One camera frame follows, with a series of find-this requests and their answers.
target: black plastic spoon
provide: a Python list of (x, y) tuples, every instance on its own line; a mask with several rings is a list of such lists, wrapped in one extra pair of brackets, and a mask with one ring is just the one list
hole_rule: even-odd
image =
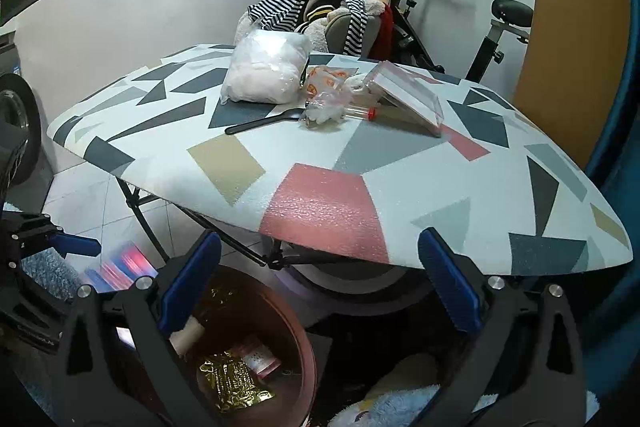
[(305, 112), (304, 107), (294, 107), (293, 109), (287, 109), (286, 111), (283, 111), (280, 114), (268, 116), (267, 118), (260, 118), (258, 120), (254, 120), (251, 122), (232, 125), (231, 127), (227, 127), (225, 129), (225, 134), (236, 134), (238, 132), (248, 131), (250, 129), (262, 127), (263, 125), (268, 125), (274, 122), (298, 121), (300, 120), (300, 117), (304, 112)]

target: geometric pattern ironing board cover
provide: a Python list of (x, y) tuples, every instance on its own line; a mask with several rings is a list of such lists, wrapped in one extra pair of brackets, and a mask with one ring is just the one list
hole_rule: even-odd
[[(344, 119), (225, 127), (292, 107), (220, 103), (232, 46), (199, 44), (119, 78), (57, 117), (56, 143), (156, 196), (283, 241), (421, 267), (435, 227), (484, 273), (551, 275), (628, 263), (628, 235), (585, 174), (487, 87), (406, 68), (429, 84), (441, 137)], [(312, 54), (310, 63), (375, 63)]]

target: striped shirt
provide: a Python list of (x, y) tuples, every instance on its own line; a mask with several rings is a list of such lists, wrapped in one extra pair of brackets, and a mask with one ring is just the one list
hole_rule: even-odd
[[(362, 54), (362, 37), (367, 27), (367, 14), (364, 0), (344, 0), (351, 11), (351, 22), (344, 42), (344, 55), (360, 57)], [(261, 0), (249, 6), (248, 13), (255, 22), (262, 18), (260, 26), (264, 30), (292, 32), (306, 0)]]

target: white floor tile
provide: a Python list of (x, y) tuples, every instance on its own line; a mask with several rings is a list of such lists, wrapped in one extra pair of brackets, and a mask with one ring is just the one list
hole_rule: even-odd
[[(170, 203), (167, 205), (167, 212), (169, 214), (171, 238), (174, 242), (174, 254), (176, 256), (184, 255), (189, 251), (194, 241), (200, 237), (200, 234), (204, 229), (174, 204)], [(247, 247), (255, 245), (260, 241), (259, 233), (239, 229), (238, 227), (232, 227), (231, 225), (227, 225), (226, 223), (221, 223), (219, 221), (212, 220), (212, 222)], [(226, 255), (233, 251), (235, 250), (232, 247), (222, 242), (222, 255)]]
[[(102, 227), (97, 227), (92, 230), (84, 230), (84, 232), (79, 232), (76, 235), (82, 235), (82, 237), (92, 237), (93, 239), (97, 239), (102, 242)], [(102, 254), (98, 257), (88, 257), (85, 255), (76, 255), (75, 253), (66, 254), (65, 261), (66, 263), (74, 268), (79, 274), (81, 274), (84, 270), (88, 268), (98, 269), (100, 266), (100, 258)]]
[[(255, 245), (254, 250), (257, 251), (257, 253), (262, 253), (262, 245)], [(331, 311), (307, 302), (295, 295), (295, 293), (291, 292), (283, 283), (280, 282), (280, 280), (275, 276), (273, 270), (269, 267), (262, 267), (257, 263), (254, 263), (254, 261), (246, 258), (238, 251), (225, 255), (220, 264), (243, 271), (273, 289), (278, 295), (285, 299), (289, 306), (291, 306), (298, 316), (298, 320), (300, 320), (300, 323), (305, 328), (314, 325), (319, 320), (331, 314)]]
[(102, 181), (81, 187), (75, 192), (49, 201), (42, 211), (49, 214), (51, 222), (62, 227), (66, 233), (96, 229), (102, 225), (107, 185), (107, 181)]
[(46, 203), (57, 200), (66, 194), (76, 192), (79, 188), (105, 182), (109, 179), (109, 176), (108, 172), (98, 169), (89, 162), (84, 162), (66, 171), (59, 172), (53, 177)]
[[(160, 206), (143, 212), (143, 216), (149, 223), (151, 230), (156, 234), (160, 244), (166, 253), (172, 257), (174, 247), (169, 232), (169, 220), (167, 218), (166, 206)], [(134, 217), (126, 217), (119, 221), (114, 221), (105, 225), (102, 229), (102, 255), (103, 259), (108, 259), (111, 253), (118, 251), (126, 242), (132, 242), (145, 255), (146, 259), (155, 268), (164, 266), (164, 261), (151, 240), (146, 236), (145, 231)]]
[[(140, 197), (144, 197), (146, 195), (146, 192), (143, 192), (142, 190), (140, 191)], [(142, 205), (140, 210), (142, 210), (142, 212), (147, 212), (148, 210), (165, 206), (165, 204), (166, 202), (164, 200), (156, 200)], [(114, 176), (110, 176), (109, 185), (107, 187), (107, 200), (104, 204), (103, 223), (108, 225), (109, 223), (113, 223), (113, 221), (118, 221), (119, 219), (131, 216), (133, 216), (133, 212), (127, 206), (127, 201), (124, 199), (124, 194), (118, 185), (117, 179)]]

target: orange wall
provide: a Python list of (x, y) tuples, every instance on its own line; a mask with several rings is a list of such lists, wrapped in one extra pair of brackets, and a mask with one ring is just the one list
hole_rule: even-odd
[(620, 83), (630, 0), (536, 0), (515, 105), (583, 167)]

